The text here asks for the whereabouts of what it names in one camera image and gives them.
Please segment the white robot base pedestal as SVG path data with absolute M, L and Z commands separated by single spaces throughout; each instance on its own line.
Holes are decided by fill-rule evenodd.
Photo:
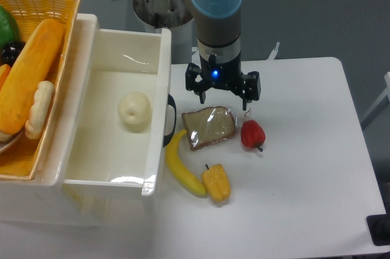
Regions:
M 192 60 L 193 17 L 181 0 L 133 0 L 133 10 L 146 32 L 171 31 L 173 64 Z

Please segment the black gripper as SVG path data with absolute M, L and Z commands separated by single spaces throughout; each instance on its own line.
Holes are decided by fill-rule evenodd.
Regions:
M 198 95 L 201 104 L 205 103 L 206 91 L 211 88 L 230 91 L 243 100 L 243 110 L 247 110 L 251 100 L 260 98 L 260 73 L 251 71 L 244 74 L 240 55 L 229 62 L 218 63 L 212 54 L 208 60 L 201 59 L 199 66 L 188 64 L 185 88 Z

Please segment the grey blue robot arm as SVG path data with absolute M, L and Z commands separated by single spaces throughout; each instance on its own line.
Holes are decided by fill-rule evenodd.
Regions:
M 242 0 L 133 0 L 138 19 L 153 29 L 194 23 L 199 65 L 189 63 L 185 73 L 188 91 L 205 101 L 211 88 L 231 91 L 247 104 L 260 98 L 260 74 L 241 70 Z

